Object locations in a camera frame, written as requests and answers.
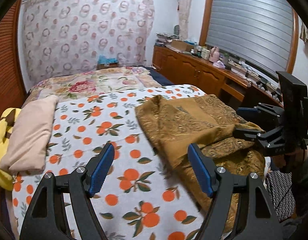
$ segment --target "patterned curtain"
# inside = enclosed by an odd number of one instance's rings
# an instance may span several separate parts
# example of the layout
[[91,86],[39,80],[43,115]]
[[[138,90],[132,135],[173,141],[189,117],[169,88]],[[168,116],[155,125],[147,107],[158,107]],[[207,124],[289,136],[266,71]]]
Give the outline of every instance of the patterned curtain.
[[153,0],[27,0],[23,43],[34,84],[96,69],[99,56],[142,65]]

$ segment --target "window blinds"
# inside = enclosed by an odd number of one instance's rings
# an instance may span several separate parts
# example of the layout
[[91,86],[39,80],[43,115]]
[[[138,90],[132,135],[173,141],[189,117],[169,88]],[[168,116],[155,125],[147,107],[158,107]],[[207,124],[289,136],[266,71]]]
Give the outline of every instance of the window blinds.
[[292,40],[286,0],[213,0],[206,44],[240,56],[271,74],[285,71]]

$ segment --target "cardboard box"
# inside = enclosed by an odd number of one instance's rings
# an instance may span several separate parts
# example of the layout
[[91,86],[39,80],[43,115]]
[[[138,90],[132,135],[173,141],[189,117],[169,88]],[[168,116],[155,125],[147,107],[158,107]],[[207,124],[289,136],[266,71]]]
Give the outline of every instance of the cardboard box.
[[170,45],[166,45],[166,47],[176,52],[183,52],[183,51],[191,52],[191,49],[194,49],[193,45],[190,45],[185,41],[179,41],[179,40],[173,40],[172,43]]

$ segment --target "orange print bedsheet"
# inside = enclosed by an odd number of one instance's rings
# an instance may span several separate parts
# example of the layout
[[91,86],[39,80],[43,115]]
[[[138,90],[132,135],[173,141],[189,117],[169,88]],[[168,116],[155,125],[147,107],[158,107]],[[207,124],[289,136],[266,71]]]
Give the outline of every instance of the orange print bedsheet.
[[[190,240],[203,222],[195,201],[167,170],[138,125],[135,106],[158,94],[175,99],[204,92],[190,85],[175,85],[95,95],[57,105],[44,173],[70,173],[100,153],[106,142],[115,147],[103,187],[91,199],[109,240]],[[16,177],[13,203],[19,232],[43,174]],[[69,195],[64,199],[72,235],[80,239]]]

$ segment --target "floral quilt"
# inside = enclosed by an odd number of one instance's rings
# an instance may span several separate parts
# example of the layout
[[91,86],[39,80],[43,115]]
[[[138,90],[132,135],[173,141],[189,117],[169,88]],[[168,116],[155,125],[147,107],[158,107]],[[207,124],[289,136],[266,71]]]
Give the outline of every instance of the floral quilt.
[[160,86],[143,67],[102,69],[43,80],[31,89],[23,107],[49,95],[57,95],[59,101],[64,102],[95,94]]
[[[175,85],[131,89],[58,103],[42,174],[21,173],[12,192],[18,231],[32,196],[46,172],[72,172],[115,147],[113,164],[91,203],[109,240],[192,240],[204,213],[167,163],[151,147],[134,108],[154,95],[166,99],[205,95],[197,87]],[[68,194],[66,214],[73,238],[81,239]]]

